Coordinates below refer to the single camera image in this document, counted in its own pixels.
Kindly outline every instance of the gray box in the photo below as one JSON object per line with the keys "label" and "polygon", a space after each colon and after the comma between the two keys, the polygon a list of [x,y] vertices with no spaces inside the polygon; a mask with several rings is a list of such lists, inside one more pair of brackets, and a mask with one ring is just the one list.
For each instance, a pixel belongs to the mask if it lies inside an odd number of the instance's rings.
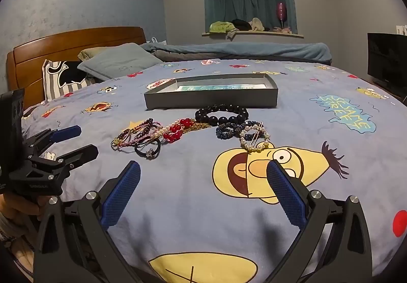
{"label": "gray box", "polygon": [[[221,89],[176,91],[179,86],[219,86],[235,84],[264,84],[263,89]],[[265,73],[219,74],[180,77],[144,93],[146,107],[204,108],[214,104],[232,104],[245,108],[275,108],[278,88]]]}

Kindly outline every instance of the cartoon nose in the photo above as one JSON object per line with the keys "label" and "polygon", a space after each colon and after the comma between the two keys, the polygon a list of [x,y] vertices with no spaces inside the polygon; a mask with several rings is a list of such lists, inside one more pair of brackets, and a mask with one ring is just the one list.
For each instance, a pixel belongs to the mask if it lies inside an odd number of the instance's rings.
{"label": "cartoon nose", "polygon": [[271,160],[258,159],[249,164],[249,173],[255,177],[267,178],[267,165]]}

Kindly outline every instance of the open box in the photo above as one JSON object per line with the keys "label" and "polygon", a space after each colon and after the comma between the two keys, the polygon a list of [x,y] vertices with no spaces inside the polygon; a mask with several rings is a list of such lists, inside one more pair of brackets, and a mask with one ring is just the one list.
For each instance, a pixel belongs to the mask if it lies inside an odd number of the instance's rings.
{"label": "open box", "polygon": [[277,85],[270,75],[245,73],[176,78],[145,92],[144,99],[150,110],[203,108],[214,104],[274,108],[277,106],[277,95]]}

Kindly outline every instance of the blue gripper pad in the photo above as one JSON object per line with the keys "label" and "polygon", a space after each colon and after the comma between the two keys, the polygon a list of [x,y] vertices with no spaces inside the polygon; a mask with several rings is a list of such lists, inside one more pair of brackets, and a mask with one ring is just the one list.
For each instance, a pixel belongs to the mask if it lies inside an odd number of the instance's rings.
{"label": "blue gripper pad", "polygon": [[59,143],[62,141],[66,141],[72,139],[74,137],[79,136],[82,133],[81,127],[78,125],[64,128],[58,131],[55,131],[52,136],[50,137],[50,141],[54,143]]}
{"label": "blue gripper pad", "polygon": [[104,230],[114,226],[118,221],[134,190],[140,182],[141,169],[137,162],[133,162],[122,175],[112,192],[102,205],[100,224]]}
{"label": "blue gripper pad", "polygon": [[274,161],[267,165],[267,181],[280,202],[282,209],[293,226],[300,230],[305,226],[305,204],[293,188],[287,176]]}

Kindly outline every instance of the blue blanket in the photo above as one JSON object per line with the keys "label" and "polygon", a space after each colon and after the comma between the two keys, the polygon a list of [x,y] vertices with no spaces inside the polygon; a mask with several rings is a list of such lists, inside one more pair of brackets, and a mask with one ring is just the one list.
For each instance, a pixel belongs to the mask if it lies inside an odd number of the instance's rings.
{"label": "blue blanket", "polygon": [[[263,121],[268,148],[250,155],[236,137],[215,128],[191,131],[163,144],[154,160],[110,142],[152,117],[163,125],[194,117],[194,109],[146,110],[144,93],[161,79],[266,72],[278,85],[273,109],[248,109]],[[227,112],[216,112],[222,116]],[[298,234],[267,183],[278,160],[289,175],[326,197],[361,201],[372,242],[373,273],[383,270],[405,236],[407,108],[392,96],[335,67],[254,60],[209,60],[152,66],[37,107],[24,134],[79,125],[80,137],[54,144],[47,158],[87,144],[96,160],[72,171],[63,199],[82,198],[116,177],[130,160],[141,181],[109,234],[130,265],[166,282],[262,283]],[[309,269],[315,267],[329,227]]]}
{"label": "blue blanket", "polygon": [[324,43],[278,44],[257,42],[232,42],[196,45],[164,45],[144,43],[141,47],[148,51],[163,50],[172,53],[224,53],[239,56],[277,56],[292,60],[306,59],[328,63],[332,60],[329,48]]}

